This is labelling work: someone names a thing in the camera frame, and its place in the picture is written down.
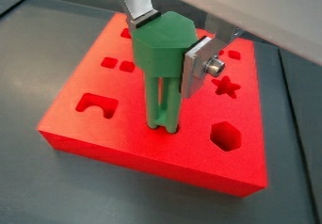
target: silver bracket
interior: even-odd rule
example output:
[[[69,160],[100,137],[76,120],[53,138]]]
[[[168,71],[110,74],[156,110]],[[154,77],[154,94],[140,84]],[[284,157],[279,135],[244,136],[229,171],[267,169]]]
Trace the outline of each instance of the silver bracket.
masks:
[[[126,23],[130,32],[161,16],[153,9],[150,0],[118,0],[118,2],[126,15]]]
[[[239,27],[209,14],[205,17],[204,29],[215,34],[215,38],[203,37],[184,54],[180,92],[185,99],[203,86],[207,73],[217,77],[223,72],[225,64],[219,60],[217,54],[243,33]]]

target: star-shaped hole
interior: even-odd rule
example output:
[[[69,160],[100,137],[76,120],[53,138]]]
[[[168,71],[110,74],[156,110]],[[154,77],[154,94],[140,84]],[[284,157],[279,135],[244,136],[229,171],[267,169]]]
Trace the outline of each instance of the star-shaped hole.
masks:
[[[231,83],[227,76],[221,80],[212,79],[211,82],[216,86],[216,95],[227,94],[229,98],[236,99],[235,90],[240,89],[240,85]]]

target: small square hole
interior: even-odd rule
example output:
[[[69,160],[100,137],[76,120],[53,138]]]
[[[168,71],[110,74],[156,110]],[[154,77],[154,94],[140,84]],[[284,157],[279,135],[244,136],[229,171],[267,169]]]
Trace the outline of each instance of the small square hole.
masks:
[[[100,66],[108,69],[113,69],[116,67],[117,60],[110,57],[105,57],[100,63]]]
[[[124,72],[132,72],[134,70],[136,66],[133,64],[133,62],[129,61],[122,61],[120,63],[118,69]]]

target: metal screw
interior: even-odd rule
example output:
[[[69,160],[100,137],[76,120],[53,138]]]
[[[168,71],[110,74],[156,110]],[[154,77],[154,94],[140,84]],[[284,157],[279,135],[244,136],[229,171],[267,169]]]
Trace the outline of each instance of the metal screw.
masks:
[[[225,68],[225,64],[216,56],[209,58],[204,63],[204,72],[212,77],[217,77]]]

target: red foam block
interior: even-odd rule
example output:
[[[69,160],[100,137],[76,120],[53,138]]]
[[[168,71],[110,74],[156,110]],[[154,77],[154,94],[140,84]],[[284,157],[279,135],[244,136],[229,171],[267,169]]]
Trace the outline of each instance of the red foam block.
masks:
[[[37,130],[54,149],[244,197],[267,186],[253,46],[224,49],[223,76],[182,100],[180,130],[145,125],[142,74],[116,14]],[[240,59],[228,57],[228,51]]]

